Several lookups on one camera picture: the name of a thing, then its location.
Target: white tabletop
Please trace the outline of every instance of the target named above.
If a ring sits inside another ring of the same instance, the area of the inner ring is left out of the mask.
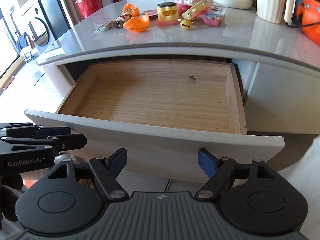
[[[70,58],[73,59],[71,61],[97,58],[97,53],[100,53],[99,57],[119,56],[116,53],[113,55],[119,50],[126,50],[122,55],[133,55],[133,50],[143,55],[144,51],[146,54],[183,54],[184,51],[190,54],[194,49],[196,55],[203,51],[204,56],[227,57],[226,54],[217,55],[216,51],[222,50],[320,68],[320,46],[301,30],[289,28],[284,22],[276,25],[258,18],[254,8],[228,8],[225,21],[219,27],[200,23],[194,25],[191,31],[186,31],[179,25],[158,27],[151,21],[150,27],[143,33],[112,28],[93,34],[101,24],[118,16],[126,2],[137,6],[142,12],[156,9],[157,4],[164,1],[175,0],[128,0],[108,5],[62,35],[55,44],[60,48],[43,53],[38,64]],[[229,57],[237,58],[232,53]]]

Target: orange object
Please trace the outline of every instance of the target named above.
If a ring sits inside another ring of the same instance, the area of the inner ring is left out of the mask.
[[[132,17],[126,23],[123,24],[123,28],[132,32],[143,32],[149,27],[150,18],[147,13],[141,17]]]
[[[316,0],[303,0],[298,5],[297,18],[300,25],[320,22],[320,3]],[[320,45],[320,24],[301,29],[309,39]]]
[[[122,9],[122,13],[124,13],[126,10],[131,9],[132,10],[132,17],[138,17],[140,14],[140,11],[137,7],[135,7],[134,5],[127,3],[124,5],[123,9]]]

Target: drawer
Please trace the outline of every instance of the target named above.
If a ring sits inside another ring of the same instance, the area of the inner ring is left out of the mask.
[[[57,113],[246,134],[235,68],[225,63],[139,60],[91,65]]]

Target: screw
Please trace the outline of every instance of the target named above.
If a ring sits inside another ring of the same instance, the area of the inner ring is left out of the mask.
[[[201,190],[198,192],[198,197],[200,198],[211,198],[213,197],[213,192],[210,190]]]
[[[122,190],[114,190],[110,193],[110,197],[112,198],[123,198],[125,196],[125,192]]]

